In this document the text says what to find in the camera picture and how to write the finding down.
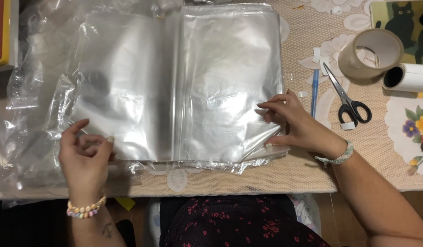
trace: tattoo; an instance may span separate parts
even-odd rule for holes
[[[112,225],[112,223],[107,223],[105,225],[105,227],[103,228],[102,235],[105,235],[105,233],[107,234],[105,238],[111,238],[112,237],[112,235],[111,235],[112,230],[110,230],[111,225]]]

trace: purple flower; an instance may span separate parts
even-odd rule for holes
[[[404,132],[407,137],[413,137],[414,135],[420,134],[415,122],[410,119],[405,121],[405,124],[402,126],[402,132]]]

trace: blue pen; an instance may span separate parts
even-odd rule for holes
[[[311,116],[313,118],[315,118],[317,96],[318,96],[318,70],[314,70],[314,79],[312,80],[312,102],[311,102]]]

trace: forearm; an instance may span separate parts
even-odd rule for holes
[[[357,151],[332,167],[341,193],[370,237],[423,239],[422,219]]]
[[[98,213],[86,219],[72,219],[76,247],[126,247],[105,206]]]

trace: woman's left hand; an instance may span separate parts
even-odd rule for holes
[[[89,123],[77,121],[62,133],[59,162],[68,185],[72,204],[86,207],[96,203],[108,177],[108,160],[112,153],[113,137],[77,133]]]

